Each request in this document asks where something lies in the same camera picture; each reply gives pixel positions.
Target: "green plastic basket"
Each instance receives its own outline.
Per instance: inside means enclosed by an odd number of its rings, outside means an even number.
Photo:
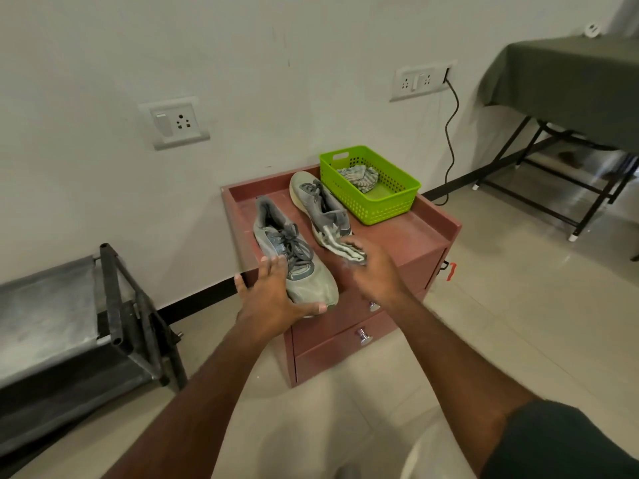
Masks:
[[[353,146],[319,156],[321,180],[364,225],[377,224],[410,210],[421,184],[366,146]],[[360,192],[337,170],[355,165],[373,167],[379,181],[368,193]]]

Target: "green tablecloth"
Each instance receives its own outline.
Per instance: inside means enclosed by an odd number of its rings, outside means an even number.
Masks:
[[[479,97],[639,154],[639,40],[510,44],[484,75]]]

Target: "wooden cabinet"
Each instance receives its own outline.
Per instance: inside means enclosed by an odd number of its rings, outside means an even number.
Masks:
[[[297,171],[308,171],[320,177],[320,168],[315,165],[222,189],[222,199],[247,285],[255,281],[258,261],[263,255],[253,236],[255,198],[260,195],[269,196],[298,225],[300,233],[313,246],[337,282],[339,303],[335,308],[321,316],[295,323],[274,344],[280,348],[281,362],[291,386],[331,368],[362,346],[395,329],[386,312],[371,310],[371,303],[355,287],[347,263],[321,247],[313,238],[308,217],[295,208],[289,196],[288,185]],[[352,215],[350,220],[355,235],[386,248],[408,288],[419,297],[426,295],[461,228],[457,221],[420,195],[408,213],[379,224],[367,227]]]

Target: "black cable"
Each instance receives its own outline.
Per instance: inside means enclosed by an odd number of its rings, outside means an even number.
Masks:
[[[452,113],[451,118],[448,120],[448,122],[446,123],[446,126],[444,126],[443,128],[444,133],[446,133],[446,141],[448,141],[448,148],[451,150],[451,158],[452,158],[451,166],[448,167],[448,169],[446,170],[446,174],[443,177],[443,184],[445,185],[448,183],[448,173],[451,172],[452,167],[455,165],[455,152],[452,150],[451,137],[448,134],[448,125],[451,123],[452,118],[454,118],[457,115],[457,112],[459,111],[459,97],[457,96],[457,92],[455,92],[455,89],[452,88],[451,81],[448,80],[448,74],[446,74],[446,77],[444,78],[443,81],[448,84],[448,87],[451,88],[452,94],[455,96],[455,100],[457,101],[457,107],[455,108],[455,112]],[[443,201],[443,203],[436,203],[435,205],[437,205],[438,207],[444,206],[446,203],[448,203],[448,198],[449,198],[449,193],[446,193],[446,199]]]

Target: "drawer knob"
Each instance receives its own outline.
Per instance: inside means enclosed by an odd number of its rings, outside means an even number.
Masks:
[[[372,341],[372,336],[367,335],[363,328],[357,330],[357,335],[360,337],[360,345],[362,346],[366,346]]]

